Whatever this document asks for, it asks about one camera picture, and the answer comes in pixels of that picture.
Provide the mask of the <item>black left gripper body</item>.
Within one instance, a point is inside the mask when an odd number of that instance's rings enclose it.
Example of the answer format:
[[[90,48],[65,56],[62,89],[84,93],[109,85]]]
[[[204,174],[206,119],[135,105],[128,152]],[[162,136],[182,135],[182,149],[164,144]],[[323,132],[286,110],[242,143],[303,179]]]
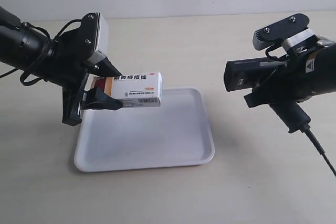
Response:
[[[52,40],[49,52],[34,69],[34,75],[62,87],[62,123],[81,123],[80,103],[88,80],[86,56],[91,52],[88,37],[81,28],[64,32]]]

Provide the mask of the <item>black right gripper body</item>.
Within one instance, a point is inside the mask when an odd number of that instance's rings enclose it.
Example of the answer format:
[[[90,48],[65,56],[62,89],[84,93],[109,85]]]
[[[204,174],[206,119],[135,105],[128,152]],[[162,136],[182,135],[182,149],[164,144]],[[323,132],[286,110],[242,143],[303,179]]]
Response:
[[[325,51],[326,39],[318,36],[315,47],[304,53],[292,69],[279,68],[264,84],[246,95],[245,101],[250,108],[264,104],[303,102],[321,93],[322,78],[318,71],[318,54]]]

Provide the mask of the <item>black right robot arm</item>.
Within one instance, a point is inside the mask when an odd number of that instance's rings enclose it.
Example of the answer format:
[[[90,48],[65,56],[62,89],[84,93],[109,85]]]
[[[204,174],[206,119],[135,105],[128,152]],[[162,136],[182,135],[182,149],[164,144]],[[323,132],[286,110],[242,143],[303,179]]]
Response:
[[[248,107],[303,102],[312,96],[335,92],[335,41],[318,36],[310,50],[293,64],[276,71],[252,93],[244,96]]]

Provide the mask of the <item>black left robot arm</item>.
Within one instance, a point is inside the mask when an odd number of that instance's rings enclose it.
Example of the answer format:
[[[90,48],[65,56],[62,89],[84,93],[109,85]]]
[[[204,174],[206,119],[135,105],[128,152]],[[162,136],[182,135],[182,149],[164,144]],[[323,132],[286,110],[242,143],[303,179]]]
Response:
[[[85,91],[89,75],[121,75],[107,57],[109,26],[100,13],[71,20],[55,37],[41,27],[21,22],[1,9],[1,62],[21,70],[20,82],[32,86],[40,80],[62,88],[62,122],[76,126],[81,111],[118,110],[122,102],[101,88]]]

